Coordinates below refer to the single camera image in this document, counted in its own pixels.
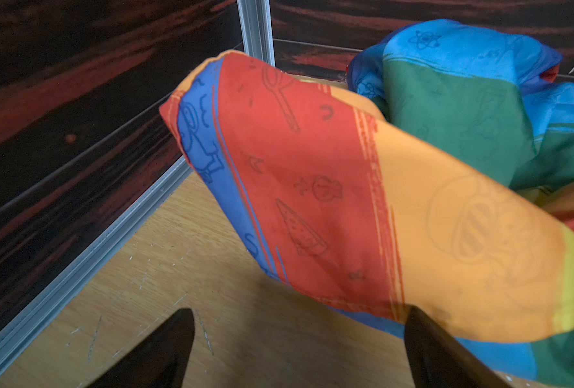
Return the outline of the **rainbow striped zip jacket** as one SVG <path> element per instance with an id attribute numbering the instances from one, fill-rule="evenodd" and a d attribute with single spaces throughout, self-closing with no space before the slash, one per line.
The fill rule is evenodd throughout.
<path id="1" fill-rule="evenodd" d="M 160 113 L 270 277 L 395 336 L 418 307 L 488 367 L 574 387 L 574 84 L 523 35 L 437 19 L 348 88 L 226 51 Z"/>

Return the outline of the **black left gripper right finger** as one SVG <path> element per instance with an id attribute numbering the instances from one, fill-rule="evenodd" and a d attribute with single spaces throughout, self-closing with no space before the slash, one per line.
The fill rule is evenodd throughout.
<path id="1" fill-rule="evenodd" d="M 409 310 L 404 345 L 416 387 L 508 387 L 507 383 L 417 307 Z"/>

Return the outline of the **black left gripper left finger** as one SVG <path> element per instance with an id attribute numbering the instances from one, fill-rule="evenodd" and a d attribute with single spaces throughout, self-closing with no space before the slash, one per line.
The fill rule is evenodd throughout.
<path id="1" fill-rule="evenodd" d="M 91 386 L 180 388 L 194 339 L 193 311 L 178 309 Z"/>

